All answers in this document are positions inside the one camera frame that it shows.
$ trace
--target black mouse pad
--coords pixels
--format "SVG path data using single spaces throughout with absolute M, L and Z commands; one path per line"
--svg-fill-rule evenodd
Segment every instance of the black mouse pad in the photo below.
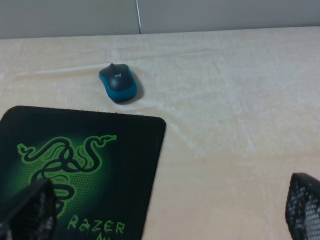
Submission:
M 50 178 L 55 240 L 140 240 L 166 123 L 16 106 L 0 121 L 0 202 Z

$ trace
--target light wooden desk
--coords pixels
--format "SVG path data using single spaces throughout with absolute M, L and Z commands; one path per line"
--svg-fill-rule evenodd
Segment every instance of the light wooden desk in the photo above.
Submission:
M 289 240 L 293 172 L 320 179 L 320 27 L 0 40 L 0 115 L 15 105 L 163 118 L 144 240 Z M 144 94 L 98 78 L 126 63 Z

